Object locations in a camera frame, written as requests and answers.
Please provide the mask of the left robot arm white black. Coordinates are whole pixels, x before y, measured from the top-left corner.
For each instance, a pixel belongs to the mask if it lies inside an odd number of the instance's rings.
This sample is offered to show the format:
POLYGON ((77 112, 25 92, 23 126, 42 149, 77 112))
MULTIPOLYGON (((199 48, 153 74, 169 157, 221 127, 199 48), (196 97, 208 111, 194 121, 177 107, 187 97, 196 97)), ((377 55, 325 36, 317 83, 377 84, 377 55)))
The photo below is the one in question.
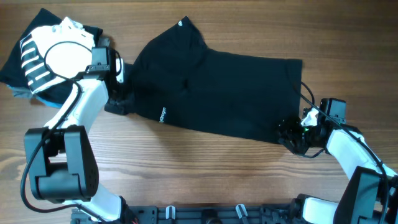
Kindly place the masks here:
POLYGON ((98 223, 138 223, 126 201, 100 184, 88 131, 117 85, 114 59, 94 60, 73 77, 72 92, 60 111, 43 128, 24 136, 27 164, 20 194, 37 213, 77 208, 98 223))

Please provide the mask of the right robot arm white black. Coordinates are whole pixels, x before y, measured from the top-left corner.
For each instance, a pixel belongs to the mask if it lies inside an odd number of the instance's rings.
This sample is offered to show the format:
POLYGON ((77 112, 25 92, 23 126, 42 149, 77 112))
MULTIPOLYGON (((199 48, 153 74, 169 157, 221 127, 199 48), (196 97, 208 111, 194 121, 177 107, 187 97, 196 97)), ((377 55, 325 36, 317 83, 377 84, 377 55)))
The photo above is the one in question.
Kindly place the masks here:
POLYGON ((305 156, 319 147, 333 156, 349 179, 338 203, 299 195, 289 217, 306 223, 397 223, 397 172, 370 150, 358 129, 335 119, 307 126, 300 118, 283 120, 279 142, 290 152, 305 156))

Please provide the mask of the black t-shirt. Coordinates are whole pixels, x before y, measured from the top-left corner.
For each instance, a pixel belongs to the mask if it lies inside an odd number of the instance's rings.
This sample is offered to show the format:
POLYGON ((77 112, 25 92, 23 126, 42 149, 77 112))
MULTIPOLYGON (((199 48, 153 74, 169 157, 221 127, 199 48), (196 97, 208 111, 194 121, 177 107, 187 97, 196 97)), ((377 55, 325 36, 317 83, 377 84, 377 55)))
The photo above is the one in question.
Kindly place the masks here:
POLYGON ((207 133, 276 143, 281 121, 299 113, 300 59, 209 48, 187 17, 152 39, 127 65, 134 112, 207 133))

